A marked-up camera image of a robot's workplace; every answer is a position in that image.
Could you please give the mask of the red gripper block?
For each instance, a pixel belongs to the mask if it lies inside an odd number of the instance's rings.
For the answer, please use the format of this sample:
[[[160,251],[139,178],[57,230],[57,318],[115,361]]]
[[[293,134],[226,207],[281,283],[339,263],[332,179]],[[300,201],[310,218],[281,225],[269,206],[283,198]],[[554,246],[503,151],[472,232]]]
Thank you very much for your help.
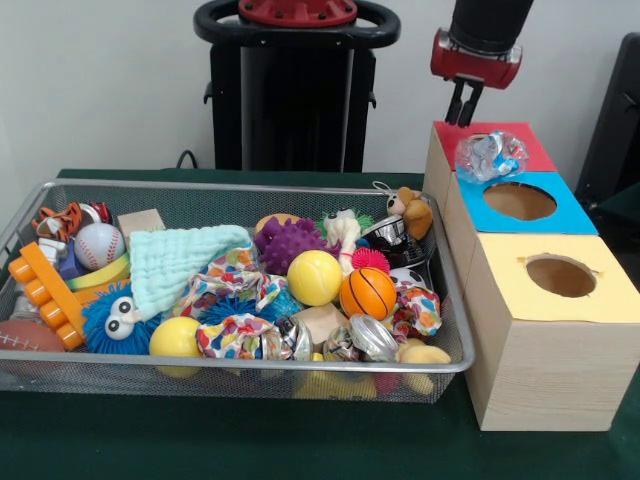
[[[430,69],[433,75],[447,81],[461,78],[482,82],[488,88],[504,90],[517,75],[522,58],[523,49],[520,45],[514,45],[508,52],[498,55],[477,53],[456,44],[449,32],[440,28],[433,41]],[[474,85],[469,99],[463,105],[465,82],[455,81],[454,84],[445,122],[465,128],[471,124],[484,86]]]

